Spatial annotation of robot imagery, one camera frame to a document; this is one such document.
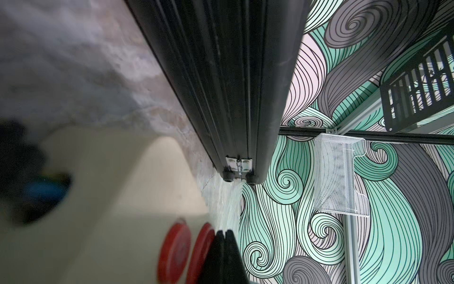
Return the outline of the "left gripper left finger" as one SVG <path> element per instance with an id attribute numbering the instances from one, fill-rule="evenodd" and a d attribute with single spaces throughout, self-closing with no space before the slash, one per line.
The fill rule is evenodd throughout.
<path id="1" fill-rule="evenodd" d="M 198 279 L 199 284 L 223 284 L 225 235 L 218 231 L 208 251 Z"/>

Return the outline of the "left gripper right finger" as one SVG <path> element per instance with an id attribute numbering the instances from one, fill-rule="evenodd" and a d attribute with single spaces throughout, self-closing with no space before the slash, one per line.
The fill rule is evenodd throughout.
<path id="1" fill-rule="evenodd" d="M 225 233 L 224 283 L 249 284 L 241 253 L 232 230 Z"/>

